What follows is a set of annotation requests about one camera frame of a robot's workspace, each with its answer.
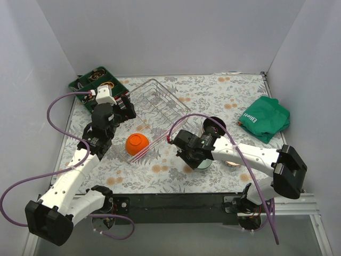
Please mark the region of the pale green rimmed bowl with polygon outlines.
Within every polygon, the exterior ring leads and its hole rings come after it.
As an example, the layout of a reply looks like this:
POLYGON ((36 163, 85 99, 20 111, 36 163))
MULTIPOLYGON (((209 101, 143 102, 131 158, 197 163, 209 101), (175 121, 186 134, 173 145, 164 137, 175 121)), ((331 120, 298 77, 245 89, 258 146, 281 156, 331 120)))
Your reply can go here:
POLYGON ((212 160, 206 159, 206 160, 202 161, 196 169, 197 170, 206 170, 211 166, 212 162, 213 162, 212 160))

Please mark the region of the orange bowl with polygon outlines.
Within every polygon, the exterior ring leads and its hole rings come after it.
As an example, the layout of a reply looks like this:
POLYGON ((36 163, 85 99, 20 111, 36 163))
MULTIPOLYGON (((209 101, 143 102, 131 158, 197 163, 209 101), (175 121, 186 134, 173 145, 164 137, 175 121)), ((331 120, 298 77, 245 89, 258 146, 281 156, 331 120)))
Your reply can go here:
POLYGON ((127 138, 125 149, 130 155, 135 156, 149 144, 150 142, 145 135, 141 133, 134 133, 127 138))

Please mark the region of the tan brown bowl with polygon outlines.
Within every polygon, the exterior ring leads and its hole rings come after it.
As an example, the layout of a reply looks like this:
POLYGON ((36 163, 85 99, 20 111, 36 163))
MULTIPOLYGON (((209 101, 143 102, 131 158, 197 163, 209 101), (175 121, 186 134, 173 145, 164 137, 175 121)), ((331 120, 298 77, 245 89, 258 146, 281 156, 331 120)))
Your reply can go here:
POLYGON ((223 120, 221 120, 218 117, 211 116, 210 118, 206 118, 203 121, 202 126, 201 126, 202 132, 205 132, 208 127, 213 127, 218 132, 218 134, 220 136, 225 135, 225 132, 222 129, 222 127, 224 127, 224 129, 226 129, 226 124, 224 123, 223 120))

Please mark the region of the white black striped bowl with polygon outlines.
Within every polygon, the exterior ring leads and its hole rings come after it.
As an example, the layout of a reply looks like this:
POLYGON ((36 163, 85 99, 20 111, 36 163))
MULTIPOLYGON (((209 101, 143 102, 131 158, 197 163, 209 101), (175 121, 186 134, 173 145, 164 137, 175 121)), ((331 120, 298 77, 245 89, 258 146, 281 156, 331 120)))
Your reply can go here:
POLYGON ((240 164, 235 163, 235 162, 225 161, 225 163, 226 163, 227 166, 229 166, 229 167, 239 167, 239 166, 241 166, 240 164))

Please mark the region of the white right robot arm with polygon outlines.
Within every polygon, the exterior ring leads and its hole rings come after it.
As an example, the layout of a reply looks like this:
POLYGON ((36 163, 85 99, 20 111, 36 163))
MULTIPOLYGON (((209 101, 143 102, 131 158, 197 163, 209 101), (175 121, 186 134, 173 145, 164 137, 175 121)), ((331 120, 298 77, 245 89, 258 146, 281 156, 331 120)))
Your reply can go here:
POLYGON ((264 201, 278 196, 288 199, 301 196, 307 166, 292 146, 266 149, 243 143, 233 145, 212 127, 201 136, 179 130, 175 136, 168 136, 167 141, 177 147, 176 155, 192 169, 209 159, 249 166, 267 175, 259 182, 247 184, 240 196, 226 202, 231 212, 253 212, 264 201))

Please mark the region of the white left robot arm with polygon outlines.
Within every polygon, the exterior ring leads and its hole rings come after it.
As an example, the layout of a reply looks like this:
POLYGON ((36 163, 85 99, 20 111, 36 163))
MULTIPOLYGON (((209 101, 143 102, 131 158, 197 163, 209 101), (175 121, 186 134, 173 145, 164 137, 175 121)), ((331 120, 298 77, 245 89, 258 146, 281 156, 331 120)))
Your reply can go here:
POLYGON ((60 174, 38 201, 30 201, 25 207, 32 234, 61 246, 83 218, 93 212, 112 212, 113 192, 105 186, 96 185, 79 199, 74 196, 111 147, 116 129, 135 117, 134 105, 126 95, 122 95, 118 103, 105 100, 95 106, 91 122, 85 126, 68 165, 69 170, 60 174))

